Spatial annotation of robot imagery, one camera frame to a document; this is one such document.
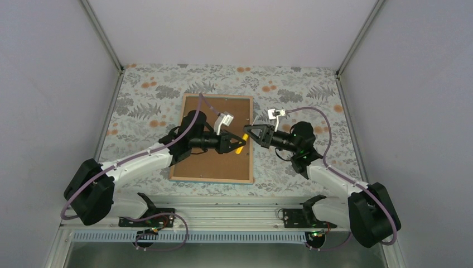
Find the teal wooden picture frame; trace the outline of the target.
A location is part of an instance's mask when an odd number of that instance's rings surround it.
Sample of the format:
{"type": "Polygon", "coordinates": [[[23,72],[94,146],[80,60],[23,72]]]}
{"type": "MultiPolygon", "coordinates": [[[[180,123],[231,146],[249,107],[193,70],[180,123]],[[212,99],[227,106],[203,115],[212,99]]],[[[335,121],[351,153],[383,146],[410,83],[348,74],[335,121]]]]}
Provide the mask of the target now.
{"type": "Polygon", "coordinates": [[[243,127],[253,122],[253,97],[206,94],[187,134],[188,158],[170,168],[171,181],[253,184],[253,144],[243,127]]]}

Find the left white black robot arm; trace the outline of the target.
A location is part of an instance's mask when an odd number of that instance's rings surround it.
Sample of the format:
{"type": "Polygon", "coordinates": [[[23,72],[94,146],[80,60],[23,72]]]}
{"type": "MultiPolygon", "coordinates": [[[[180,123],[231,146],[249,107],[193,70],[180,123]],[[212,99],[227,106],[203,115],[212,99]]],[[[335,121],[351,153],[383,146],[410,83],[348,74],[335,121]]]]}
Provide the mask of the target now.
{"type": "Polygon", "coordinates": [[[107,216],[115,216],[133,218],[141,226],[150,225],[156,212],[148,205],[149,199],[142,193],[135,198],[121,197],[118,189],[122,185],[184,161],[191,156],[192,149],[228,154],[246,144],[241,137],[220,129],[220,123],[211,127],[206,120],[204,112],[192,110],[179,126],[147,149],[110,162],[85,160],[64,191],[66,207],[76,214],[67,216],[62,212],[61,218],[78,218],[83,225],[91,226],[107,216]]]}

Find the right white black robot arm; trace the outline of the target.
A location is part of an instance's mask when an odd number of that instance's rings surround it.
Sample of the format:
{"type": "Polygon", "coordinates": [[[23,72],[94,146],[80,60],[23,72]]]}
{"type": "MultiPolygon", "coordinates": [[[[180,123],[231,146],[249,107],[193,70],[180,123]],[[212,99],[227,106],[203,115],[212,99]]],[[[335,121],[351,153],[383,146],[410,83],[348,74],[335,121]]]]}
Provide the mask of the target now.
{"type": "Polygon", "coordinates": [[[317,195],[303,203],[305,225],[333,223],[350,231],[366,248],[396,241],[401,222],[386,187],[355,180],[327,164],[314,147],[316,136],[310,123],[296,123],[289,132],[272,125],[246,125],[243,131],[261,147],[292,153],[289,161],[296,173],[332,192],[330,197],[317,195]]]}

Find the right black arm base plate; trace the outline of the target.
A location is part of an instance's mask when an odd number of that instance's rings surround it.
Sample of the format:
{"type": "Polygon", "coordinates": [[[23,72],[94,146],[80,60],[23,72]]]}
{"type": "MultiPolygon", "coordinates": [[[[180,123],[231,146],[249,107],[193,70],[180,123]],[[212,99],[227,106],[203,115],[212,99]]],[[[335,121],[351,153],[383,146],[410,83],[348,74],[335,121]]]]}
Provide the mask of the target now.
{"type": "Polygon", "coordinates": [[[336,228],[329,222],[316,220],[313,216],[305,215],[303,209],[281,208],[277,210],[276,216],[283,222],[286,229],[297,228],[336,228]]]}

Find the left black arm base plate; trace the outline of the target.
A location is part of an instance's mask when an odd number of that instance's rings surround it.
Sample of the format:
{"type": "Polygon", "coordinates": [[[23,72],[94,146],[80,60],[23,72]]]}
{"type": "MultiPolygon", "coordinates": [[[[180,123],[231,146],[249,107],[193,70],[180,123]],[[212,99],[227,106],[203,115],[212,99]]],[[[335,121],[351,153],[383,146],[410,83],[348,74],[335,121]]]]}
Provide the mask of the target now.
{"type": "MultiPolygon", "coordinates": [[[[154,210],[149,209],[145,212],[142,218],[150,217],[155,214],[162,214],[162,213],[174,213],[176,210],[175,208],[157,208],[154,210]]],[[[145,221],[130,221],[123,217],[120,217],[118,226],[119,227],[133,227],[133,228],[172,228],[174,224],[174,216],[171,215],[162,215],[162,216],[154,216],[151,219],[147,219],[145,221]]]]}

